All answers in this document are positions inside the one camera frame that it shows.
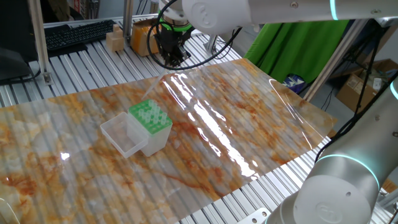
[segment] plastic sheet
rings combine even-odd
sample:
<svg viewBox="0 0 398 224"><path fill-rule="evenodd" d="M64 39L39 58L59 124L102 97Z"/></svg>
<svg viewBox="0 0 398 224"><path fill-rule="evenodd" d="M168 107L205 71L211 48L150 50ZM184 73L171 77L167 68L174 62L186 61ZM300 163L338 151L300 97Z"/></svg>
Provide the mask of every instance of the plastic sheet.
<svg viewBox="0 0 398 224"><path fill-rule="evenodd" d="M163 77L148 97L173 120L168 143L125 159L100 124L154 81L0 109L2 216L175 223L315 147L335 122L242 59Z"/></svg>

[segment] green lid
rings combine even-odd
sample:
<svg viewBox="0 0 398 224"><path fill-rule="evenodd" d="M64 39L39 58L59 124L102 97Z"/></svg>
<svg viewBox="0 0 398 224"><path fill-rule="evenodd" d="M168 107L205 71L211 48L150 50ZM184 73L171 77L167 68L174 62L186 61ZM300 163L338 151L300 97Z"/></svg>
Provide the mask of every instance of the green lid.
<svg viewBox="0 0 398 224"><path fill-rule="evenodd" d="M167 117L166 118L166 123L162 124L161 123L162 114L164 114L164 112L162 110L160 110L159 111L159 121L158 121L158 123L157 124L154 123L154 115L153 114L150 116L150 121L147 123L143 116L139 116L139 110L143 109L145 113L146 112L150 112L152 107L149 106L149 101L150 100L146 100L146 101L143 101L143 102L141 102L141 103L139 103L137 105L134 105L134 106L130 107L129 108L129 113L132 114L143 125L143 127L145 127L146 130L148 130L149 133L156 134L159 131L169 127L170 125L172 125L173 121L169 117Z"/></svg>

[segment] green backdrop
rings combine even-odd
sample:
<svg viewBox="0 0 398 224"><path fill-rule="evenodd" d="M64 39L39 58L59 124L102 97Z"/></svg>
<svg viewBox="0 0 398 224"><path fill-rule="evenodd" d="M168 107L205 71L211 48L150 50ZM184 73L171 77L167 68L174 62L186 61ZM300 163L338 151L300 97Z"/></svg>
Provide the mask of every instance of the green backdrop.
<svg viewBox="0 0 398 224"><path fill-rule="evenodd" d="M329 61L347 23L266 24L244 57L278 82L292 73L310 83Z"/></svg>

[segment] keyboard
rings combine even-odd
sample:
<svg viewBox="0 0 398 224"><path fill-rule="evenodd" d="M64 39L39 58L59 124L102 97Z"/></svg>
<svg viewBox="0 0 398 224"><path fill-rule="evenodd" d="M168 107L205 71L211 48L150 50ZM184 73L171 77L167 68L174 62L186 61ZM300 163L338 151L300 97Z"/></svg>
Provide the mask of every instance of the keyboard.
<svg viewBox="0 0 398 224"><path fill-rule="evenodd" d="M114 21L107 20L48 34L45 36L47 50L58 50L92 40L105 39L108 32L113 32L114 24L116 24Z"/></svg>

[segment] wooden block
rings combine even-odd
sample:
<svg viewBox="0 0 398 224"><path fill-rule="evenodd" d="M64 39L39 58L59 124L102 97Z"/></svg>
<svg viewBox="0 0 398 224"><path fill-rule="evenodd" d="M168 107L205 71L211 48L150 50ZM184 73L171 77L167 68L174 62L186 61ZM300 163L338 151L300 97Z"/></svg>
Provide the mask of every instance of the wooden block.
<svg viewBox="0 0 398 224"><path fill-rule="evenodd" d="M118 31L118 30L121 30L119 25L113 24L113 32Z"/></svg>
<svg viewBox="0 0 398 224"><path fill-rule="evenodd" d="M123 30L119 29L119 30L113 31L113 37L123 38Z"/></svg>
<svg viewBox="0 0 398 224"><path fill-rule="evenodd" d="M124 49L124 38L115 37L114 33L106 34L106 46L110 51L115 52Z"/></svg>
<svg viewBox="0 0 398 224"><path fill-rule="evenodd" d="M391 181L390 179L387 179L385 183L382 186L386 192L393 193L395 190L398 189L395 183Z"/></svg>

